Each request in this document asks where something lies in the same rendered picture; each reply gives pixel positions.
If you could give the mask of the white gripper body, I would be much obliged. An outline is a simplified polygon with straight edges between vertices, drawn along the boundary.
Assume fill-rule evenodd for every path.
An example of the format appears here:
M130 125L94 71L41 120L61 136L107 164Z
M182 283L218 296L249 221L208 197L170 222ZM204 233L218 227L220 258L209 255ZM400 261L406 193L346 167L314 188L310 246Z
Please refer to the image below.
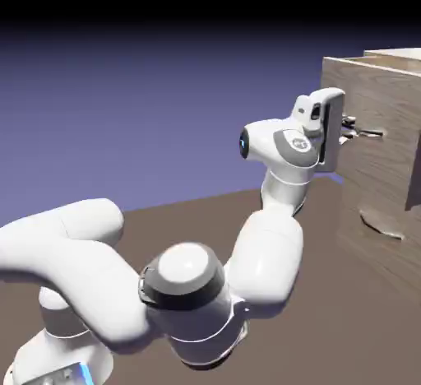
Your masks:
M342 129L342 113L345 102L345 92L340 88L328 87L319 90L323 108L322 122L324 139L320 147L317 172L335 172Z

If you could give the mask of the light wood cabinet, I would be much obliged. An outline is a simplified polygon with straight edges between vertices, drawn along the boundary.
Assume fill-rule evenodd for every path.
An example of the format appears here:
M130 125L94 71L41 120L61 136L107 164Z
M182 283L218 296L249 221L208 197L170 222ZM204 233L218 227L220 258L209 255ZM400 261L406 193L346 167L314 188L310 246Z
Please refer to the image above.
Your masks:
M359 58L365 63L421 75L421 48L367 50Z

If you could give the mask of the light wood drawer front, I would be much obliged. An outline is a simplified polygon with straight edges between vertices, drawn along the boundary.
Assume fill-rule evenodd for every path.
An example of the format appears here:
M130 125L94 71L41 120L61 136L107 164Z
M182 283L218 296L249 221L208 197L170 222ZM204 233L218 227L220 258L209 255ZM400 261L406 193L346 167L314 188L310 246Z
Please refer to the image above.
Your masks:
M339 172L357 184L363 199L381 208L421 206L421 75L365 63L324 58L322 85L345 91L344 112L359 134L340 151Z
M355 155L341 156L338 172L344 178L340 208L344 246L421 306L421 207L405 209L407 176ZM363 207L395 218L405 239L393 239L366 226L359 215Z

